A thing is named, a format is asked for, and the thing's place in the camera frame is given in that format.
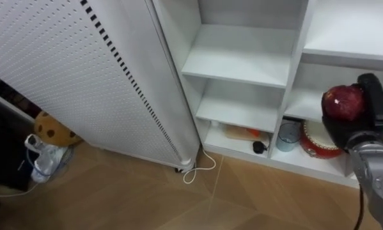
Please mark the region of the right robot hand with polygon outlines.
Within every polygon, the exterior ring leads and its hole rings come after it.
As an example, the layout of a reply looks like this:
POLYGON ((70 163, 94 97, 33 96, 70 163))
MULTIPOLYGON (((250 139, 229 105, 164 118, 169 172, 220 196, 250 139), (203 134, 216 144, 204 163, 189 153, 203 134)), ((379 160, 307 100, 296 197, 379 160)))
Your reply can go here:
POLYGON ((383 87, 373 73, 322 95, 322 123, 334 145, 349 151, 358 144, 383 144, 383 87))

